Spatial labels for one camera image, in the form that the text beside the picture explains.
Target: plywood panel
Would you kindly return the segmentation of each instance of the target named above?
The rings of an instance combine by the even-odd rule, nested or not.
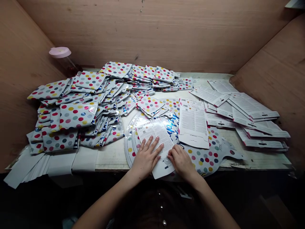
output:
[[[305,14],[286,25],[232,78],[232,83],[280,113],[291,135],[287,157],[305,170]]]
[[[64,79],[48,51],[53,44],[15,0],[0,1],[0,172],[26,146],[37,107],[26,97],[39,85]]]
[[[76,62],[234,73],[295,15],[288,0],[18,0]]]

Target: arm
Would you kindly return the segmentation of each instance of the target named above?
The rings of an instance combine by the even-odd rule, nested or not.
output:
[[[216,228],[240,228],[205,179],[197,173],[189,155],[181,146],[175,145],[168,152],[167,157],[171,160],[178,174],[197,191],[201,201],[208,208],[208,213]]]
[[[73,229],[106,228],[111,215],[123,197],[152,172],[160,159],[158,154],[164,145],[161,144],[153,151],[159,141],[159,137],[151,144],[152,139],[153,137],[151,136],[147,144],[145,144],[145,139],[142,141],[132,168],[79,218]]]

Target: hand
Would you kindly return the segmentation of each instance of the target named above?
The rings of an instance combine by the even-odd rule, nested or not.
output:
[[[158,154],[163,149],[164,144],[162,143],[155,151],[153,151],[159,141],[159,137],[156,137],[155,141],[151,144],[152,140],[153,136],[150,136],[146,144],[145,139],[142,141],[142,144],[134,159],[132,168],[129,170],[129,173],[132,174],[132,177],[137,182],[140,182],[148,177],[158,160],[161,158],[161,156],[158,156]]]
[[[174,145],[168,151],[167,157],[171,160],[177,173],[186,181],[190,182],[193,177],[197,176],[198,173],[193,166],[191,158],[180,145]]]

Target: white table surface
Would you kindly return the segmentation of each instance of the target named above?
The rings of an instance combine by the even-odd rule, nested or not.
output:
[[[197,81],[194,84],[195,87],[199,85],[210,87],[207,82],[208,79],[229,80],[232,75],[219,73],[181,73],[181,77],[193,77]],[[189,93],[189,91],[156,92],[156,94],[153,96],[157,99],[196,99],[195,96]],[[127,117],[122,117],[125,131],[132,117],[136,114],[137,111],[137,109],[134,109]],[[219,170],[232,170],[235,168],[246,170],[290,170],[292,168],[291,162],[286,158],[285,154],[283,153],[260,153],[247,150],[234,129],[220,129],[220,133],[224,138],[226,138],[231,144],[235,146],[236,150],[239,150],[241,153],[246,155],[248,157],[248,160],[236,161],[229,158],[225,159],[223,160]],[[125,157],[124,140],[125,138],[121,138],[107,146],[97,149],[86,148],[87,151],[98,151],[95,167],[96,171],[123,171],[129,169]]]

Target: person's right hand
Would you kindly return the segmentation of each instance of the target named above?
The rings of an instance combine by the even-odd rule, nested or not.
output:
[[[177,173],[186,181],[190,181],[191,178],[198,174],[190,156],[180,145],[174,145],[174,147],[168,151],[167,157],[171,160]]]

